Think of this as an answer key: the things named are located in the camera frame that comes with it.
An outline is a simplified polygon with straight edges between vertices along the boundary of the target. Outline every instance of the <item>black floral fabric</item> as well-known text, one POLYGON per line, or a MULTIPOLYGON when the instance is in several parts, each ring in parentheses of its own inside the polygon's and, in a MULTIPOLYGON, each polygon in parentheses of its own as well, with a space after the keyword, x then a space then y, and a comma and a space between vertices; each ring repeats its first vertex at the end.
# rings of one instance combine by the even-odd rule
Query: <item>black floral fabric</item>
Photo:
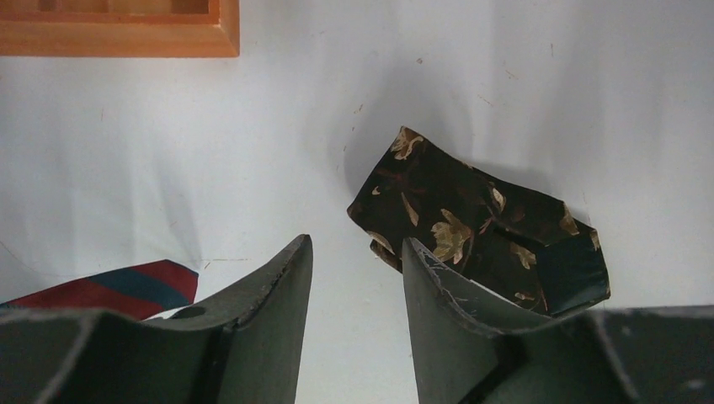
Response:
POLYGON ((371 250, 401 272, 414 237, 464 277, 530 311, 560 316, 610 296, 595 229, 538 191, 460 162, 402 127, 348 208, 371 250))

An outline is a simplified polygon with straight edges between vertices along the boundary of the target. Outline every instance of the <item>necktie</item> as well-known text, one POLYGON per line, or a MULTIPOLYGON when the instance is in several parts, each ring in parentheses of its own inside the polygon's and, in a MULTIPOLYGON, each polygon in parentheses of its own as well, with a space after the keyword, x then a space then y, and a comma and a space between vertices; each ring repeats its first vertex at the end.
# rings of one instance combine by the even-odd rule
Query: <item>necktie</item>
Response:
POLYGON ((76 279, 0 305, 2 308, 104 308, 143 320, 194 302, 198 274, 163 260, 76 279))
POLYGON ((402 240, 413 237, 452 270, 539 314, 610 297, 597 232, 561 200, 471 167, 408 128, 347 211, 400 272, 402 240))

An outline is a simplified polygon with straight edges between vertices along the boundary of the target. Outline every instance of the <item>wooden tray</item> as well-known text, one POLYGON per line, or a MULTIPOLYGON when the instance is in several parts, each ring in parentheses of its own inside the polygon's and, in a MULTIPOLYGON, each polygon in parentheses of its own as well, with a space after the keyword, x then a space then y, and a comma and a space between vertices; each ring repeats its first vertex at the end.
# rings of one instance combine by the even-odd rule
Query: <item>wooden tray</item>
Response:
POLYGON ((0 55, 238 56, 238 0, 0 0, 0 55))

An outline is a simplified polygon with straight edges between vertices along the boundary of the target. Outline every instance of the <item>striped cloth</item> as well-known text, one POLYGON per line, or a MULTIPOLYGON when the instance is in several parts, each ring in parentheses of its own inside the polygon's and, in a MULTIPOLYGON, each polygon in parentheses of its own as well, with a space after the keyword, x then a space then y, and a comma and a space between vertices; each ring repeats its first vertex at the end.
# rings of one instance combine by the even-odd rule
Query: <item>striped cloth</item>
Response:
POLYGON ((17 308, 104 308, 144 320, 194 302, 198 274, 163 260, 59 284, 0 304, 17 308))

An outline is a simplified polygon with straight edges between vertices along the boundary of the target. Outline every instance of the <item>orange wooden box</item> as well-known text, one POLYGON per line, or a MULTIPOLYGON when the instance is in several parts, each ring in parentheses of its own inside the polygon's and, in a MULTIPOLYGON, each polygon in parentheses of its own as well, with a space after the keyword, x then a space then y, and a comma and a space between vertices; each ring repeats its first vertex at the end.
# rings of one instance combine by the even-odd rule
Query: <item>orange wooden box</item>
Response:
POLYGON ((0 55, 238 56, 238 0, 0 0, 0 55))

